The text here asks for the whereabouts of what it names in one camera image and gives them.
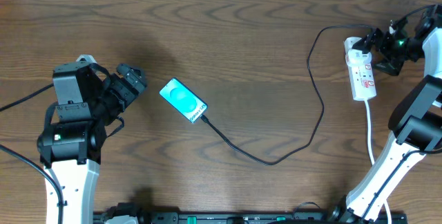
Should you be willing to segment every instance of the white plug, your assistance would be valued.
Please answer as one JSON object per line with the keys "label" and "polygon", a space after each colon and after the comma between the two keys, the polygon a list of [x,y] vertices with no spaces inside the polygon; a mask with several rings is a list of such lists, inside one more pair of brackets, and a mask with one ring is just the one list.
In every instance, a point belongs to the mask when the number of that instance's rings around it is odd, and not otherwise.
{"label": "white plug", "polygon": [[376,96],[376,87],[372,65],[372,54],[363,54],[361,50],[352,49],[360,37],[349,37],[344,41],[345,62],[348,65],[353,100],[364,101]]}

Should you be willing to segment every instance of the white cable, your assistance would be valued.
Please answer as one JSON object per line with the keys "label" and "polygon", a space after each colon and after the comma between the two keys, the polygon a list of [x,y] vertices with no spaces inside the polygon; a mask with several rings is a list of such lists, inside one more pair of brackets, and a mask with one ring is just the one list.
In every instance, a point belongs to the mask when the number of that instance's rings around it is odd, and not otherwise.
{"label": "white cable", "polygon": [[[372,151],[372,117],[370,115],[370,107],[368,105],[368,100],[364,100],[365,109],[367,110],[367,148],[368,156],[370,157],[370,162],[374,164],[374,157]],[[392,224],[392,213],[390,212],[390,207],[388,207],[387,200],[384,202],[385,212],[387,213],[387,223]]]}

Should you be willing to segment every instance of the light blue device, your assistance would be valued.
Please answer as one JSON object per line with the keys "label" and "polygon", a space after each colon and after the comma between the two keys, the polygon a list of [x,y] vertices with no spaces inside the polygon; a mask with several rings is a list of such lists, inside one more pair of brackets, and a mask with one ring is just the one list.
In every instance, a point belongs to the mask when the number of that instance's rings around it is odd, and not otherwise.
{"label": "light blue device", "polygon": [[177,78],[172,78],[160,95],[192,123],[207,110],[207,104]]}

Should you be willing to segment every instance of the wood grain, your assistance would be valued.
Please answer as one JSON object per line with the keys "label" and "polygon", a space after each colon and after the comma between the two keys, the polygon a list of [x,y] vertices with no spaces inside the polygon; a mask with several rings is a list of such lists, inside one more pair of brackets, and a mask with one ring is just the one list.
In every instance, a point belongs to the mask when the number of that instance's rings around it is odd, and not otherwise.
{"label": "wood grain", "polygon": [[[354,102],[342,41],[366,30],[328,30],[311,58],[325,116],[308,149],[275,167],[235,153],[204,123],[190,124],[158,94],[178,77],[204,99],[212,123],[267,160],[305,144],[320,113],[305,58],[318,31],[336,24],[386,28],[438,0],[0,0],[0,105],[49,84],[52,69],[91,54],[114,71],[146,71],[149,88],[109,138],[95,210],[133,200],[183,211],[290,211],[306,200],[327,208],[369,169],[365,109]],[[410,18],[410,30],[419,16]],[[374,151],[388,118],[422,78],[423,61],[398,77],[375,73],[370,101]],[[0,142],[38,162],[36,139],[50,89],[1,113]],[[442,158],[431,156],[389,198],[410,223],[440,223]],[[44,223],[44,180],[0,155],[2,223]]]}

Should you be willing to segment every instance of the power strip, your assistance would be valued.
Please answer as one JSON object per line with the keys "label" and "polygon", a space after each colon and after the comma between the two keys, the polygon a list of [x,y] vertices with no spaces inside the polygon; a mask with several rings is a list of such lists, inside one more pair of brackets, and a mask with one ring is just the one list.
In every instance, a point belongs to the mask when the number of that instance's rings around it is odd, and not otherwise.
{"label": "power strip", "polygon": [[349,37],[344,41],[345,62],[348,66],[353,100],[364,101],[376,96],[376,87],[372,65],[372,54],[363,54],[361,50],[352,49],[360,37]]}

